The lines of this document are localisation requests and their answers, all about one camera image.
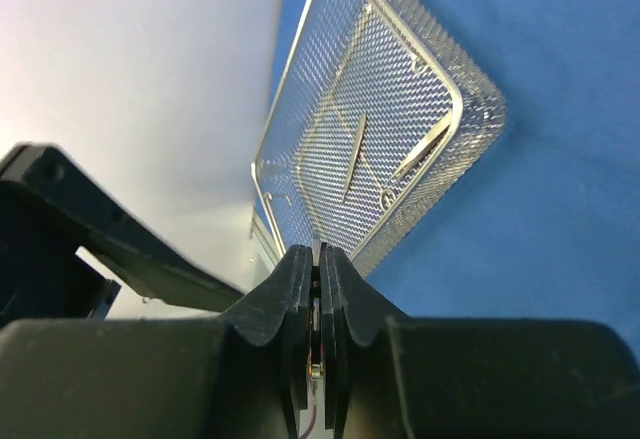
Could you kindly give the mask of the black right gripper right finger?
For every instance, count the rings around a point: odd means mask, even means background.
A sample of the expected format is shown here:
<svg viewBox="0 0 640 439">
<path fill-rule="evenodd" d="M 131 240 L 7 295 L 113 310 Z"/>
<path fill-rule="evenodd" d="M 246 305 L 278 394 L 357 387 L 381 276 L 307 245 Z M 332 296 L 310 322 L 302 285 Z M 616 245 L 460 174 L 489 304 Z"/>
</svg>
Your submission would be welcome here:
<svg viewBox="0 0 640 439">
<path fill-rule="evenodd" d="M 415 318 L 319 253 L 325 424 L 337 438 L 635 438 L 639 367 L 581 320 Z"/>
</svg>

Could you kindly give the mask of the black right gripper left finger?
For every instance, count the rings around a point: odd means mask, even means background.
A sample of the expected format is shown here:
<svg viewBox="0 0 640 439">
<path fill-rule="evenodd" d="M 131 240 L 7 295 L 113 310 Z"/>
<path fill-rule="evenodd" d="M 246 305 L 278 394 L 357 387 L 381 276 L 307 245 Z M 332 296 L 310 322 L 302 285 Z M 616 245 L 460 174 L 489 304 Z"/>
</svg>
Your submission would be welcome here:
<svg viewBox="0 0 640 439">
<path fill-rule="evenodd" d="M 221 315 L 19 320 L 1 332 L 5 438 L 294 438 L 313 258 L 290 248 Z"/>
</svg>

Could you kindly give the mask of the blue surgical wrap cloth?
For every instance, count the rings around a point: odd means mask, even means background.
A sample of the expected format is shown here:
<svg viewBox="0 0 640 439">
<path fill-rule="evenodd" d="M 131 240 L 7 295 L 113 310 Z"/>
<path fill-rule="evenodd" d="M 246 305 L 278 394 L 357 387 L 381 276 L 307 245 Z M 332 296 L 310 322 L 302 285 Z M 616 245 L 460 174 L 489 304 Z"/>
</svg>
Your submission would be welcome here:
<svg viewBox="0 0 640 439">
<path fill-rule="evenodd" d="M 417 316 L 639 331 L 639 0 L 425 0 L 506 132 L 372 273 Z"/>
</svg>

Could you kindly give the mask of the steel wire mesh tray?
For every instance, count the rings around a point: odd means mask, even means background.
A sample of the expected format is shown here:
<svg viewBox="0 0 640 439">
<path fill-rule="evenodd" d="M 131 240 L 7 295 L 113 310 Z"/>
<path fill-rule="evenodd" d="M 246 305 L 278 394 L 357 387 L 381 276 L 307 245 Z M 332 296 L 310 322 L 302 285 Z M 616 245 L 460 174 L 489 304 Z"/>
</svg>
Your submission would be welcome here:
<svg viewBox="0 0 640 439">
<path fill-rule="evenodd" d="M 251 166 L 278 253 L 321 239 L 369 274 L 502 133 L 506 115 L 499 89 L 420 0 L 306 0 Z M 391 182 L 442 120 L 449 128 L 435 147 Z M 396 194 L 387 211 L 383 189 Z"/>
</svg>

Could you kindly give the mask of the steel instrument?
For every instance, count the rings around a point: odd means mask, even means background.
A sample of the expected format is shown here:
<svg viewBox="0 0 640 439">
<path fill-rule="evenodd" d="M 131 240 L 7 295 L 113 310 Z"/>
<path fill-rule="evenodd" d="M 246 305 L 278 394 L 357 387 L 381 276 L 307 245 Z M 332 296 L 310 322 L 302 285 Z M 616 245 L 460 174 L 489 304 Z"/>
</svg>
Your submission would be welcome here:
<svg viewBox="0 0 640 439">
<path fill-rule="evenodd" d="M 394 204 L 396 194 L 392 189 L 383 189 L 379 196 L 379 205 L 382 211 L 387 211 Z"/>
</svg>

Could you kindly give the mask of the steel forceps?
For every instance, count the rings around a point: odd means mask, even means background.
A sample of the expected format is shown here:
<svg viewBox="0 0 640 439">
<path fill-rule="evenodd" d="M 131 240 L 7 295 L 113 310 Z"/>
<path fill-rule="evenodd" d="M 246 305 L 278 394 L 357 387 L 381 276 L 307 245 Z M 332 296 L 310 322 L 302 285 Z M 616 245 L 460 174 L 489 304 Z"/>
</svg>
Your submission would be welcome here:
<svg viewBox="0 0 640 439">
<path fill-rule="evenodd" d="M 439 138 L 448 130 L 444 120 L 434 125 L 409 151 L 390 177 L 391 182 L 400 180 L 414 168 L 436 145 Z"/>
</svg>

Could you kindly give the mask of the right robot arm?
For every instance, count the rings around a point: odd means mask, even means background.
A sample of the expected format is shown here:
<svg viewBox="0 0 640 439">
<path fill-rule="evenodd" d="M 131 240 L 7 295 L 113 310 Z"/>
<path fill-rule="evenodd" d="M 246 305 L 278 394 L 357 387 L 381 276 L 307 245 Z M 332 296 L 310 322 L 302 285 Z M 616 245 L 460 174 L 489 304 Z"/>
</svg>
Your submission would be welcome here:
<svg viewBox="0 0 640 439">
<path fill-rule="evenodd" d="M 5 438 L 635 438 L 639 368 L 591 321 L 413 318 L 292 246 L 243 293 L 59 148 L 1 162 Z"/>
</svg>

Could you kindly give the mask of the aluminium front frame rail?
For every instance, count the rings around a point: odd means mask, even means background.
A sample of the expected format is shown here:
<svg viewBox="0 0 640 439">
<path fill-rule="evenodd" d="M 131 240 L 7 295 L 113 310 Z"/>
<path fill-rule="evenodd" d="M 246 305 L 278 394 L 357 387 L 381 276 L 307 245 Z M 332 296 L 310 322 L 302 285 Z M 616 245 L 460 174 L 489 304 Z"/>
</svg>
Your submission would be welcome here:
<svg viewBox="0 0 640 439">
<path fill-rule="evenodd" d="M 271 230 L 254 208 L 251 216 L 250 241 L 253 253 L 250 262 L 253 267 L 253 288 L 262 283 L 274 270 L 280 256 L 276 249 Z"/>
</svg>

